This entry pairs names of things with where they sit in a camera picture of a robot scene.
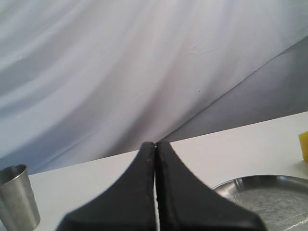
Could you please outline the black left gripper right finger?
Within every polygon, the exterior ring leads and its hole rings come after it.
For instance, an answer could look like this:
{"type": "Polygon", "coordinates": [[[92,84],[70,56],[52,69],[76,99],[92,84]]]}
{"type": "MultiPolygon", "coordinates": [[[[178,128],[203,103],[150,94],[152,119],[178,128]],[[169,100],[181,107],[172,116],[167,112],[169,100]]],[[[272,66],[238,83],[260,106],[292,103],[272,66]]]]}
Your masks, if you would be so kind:
{"type": "Polygon", "coordinates": [[[155,149],[155,183],[162,231],[263,231],[261,218],[218,195],[181,161],[171,144],[155,149]]]}

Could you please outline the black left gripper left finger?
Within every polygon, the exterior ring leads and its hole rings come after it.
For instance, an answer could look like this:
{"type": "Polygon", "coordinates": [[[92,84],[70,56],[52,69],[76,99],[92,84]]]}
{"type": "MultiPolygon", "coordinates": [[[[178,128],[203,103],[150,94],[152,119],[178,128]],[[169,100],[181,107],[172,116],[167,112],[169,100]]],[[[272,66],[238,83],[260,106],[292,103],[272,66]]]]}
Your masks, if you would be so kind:
{"type": "Polygon", "coordinates": [[[144,142],[132,163],[105,192],[67,213],[59,231],[155,231],[155,144],[144,142]]]}

